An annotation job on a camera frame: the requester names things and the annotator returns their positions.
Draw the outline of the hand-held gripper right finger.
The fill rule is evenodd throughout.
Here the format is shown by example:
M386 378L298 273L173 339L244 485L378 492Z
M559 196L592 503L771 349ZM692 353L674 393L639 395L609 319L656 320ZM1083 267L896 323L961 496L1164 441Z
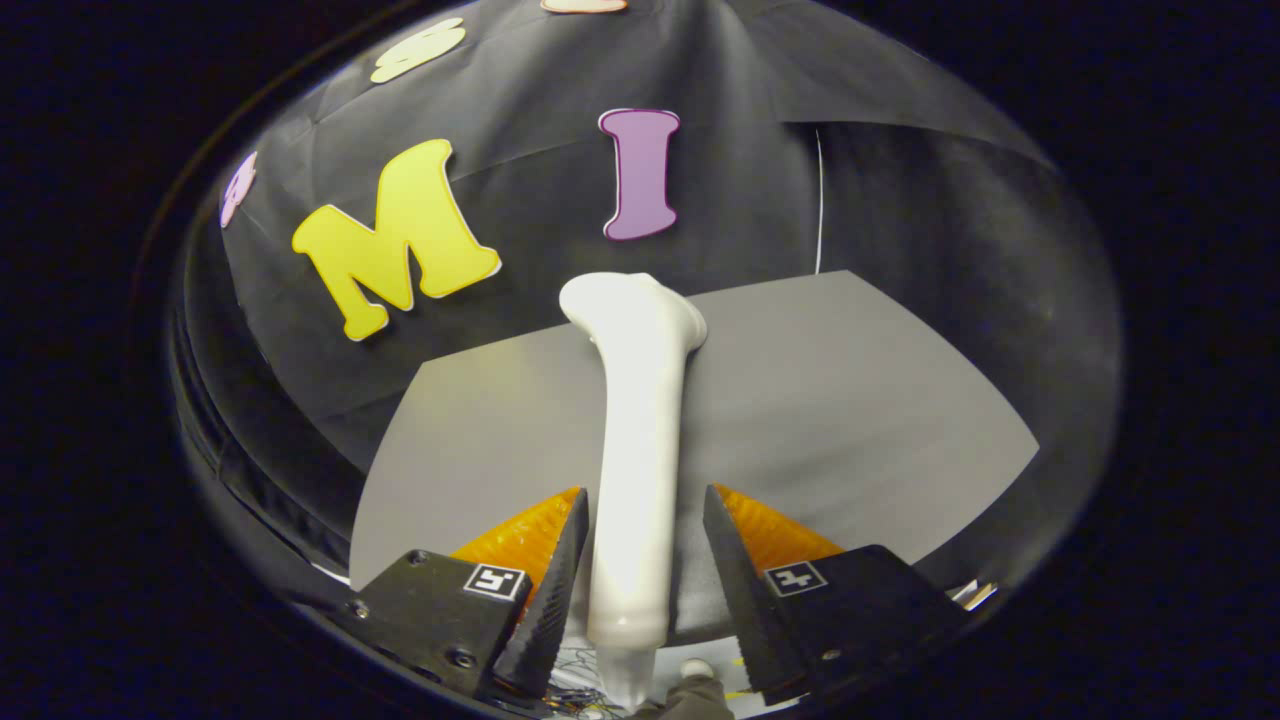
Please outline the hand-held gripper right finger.
M751 688L832 706L957 639L970 614L879 544L841 550L713 484L703 525Z

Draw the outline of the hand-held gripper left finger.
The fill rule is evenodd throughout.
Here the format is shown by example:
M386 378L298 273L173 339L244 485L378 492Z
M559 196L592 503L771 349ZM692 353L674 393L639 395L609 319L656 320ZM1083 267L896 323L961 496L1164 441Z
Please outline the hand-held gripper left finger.
M588 507L572 487L452 555L410 550L349 598L349 635L456 694L543 711Z

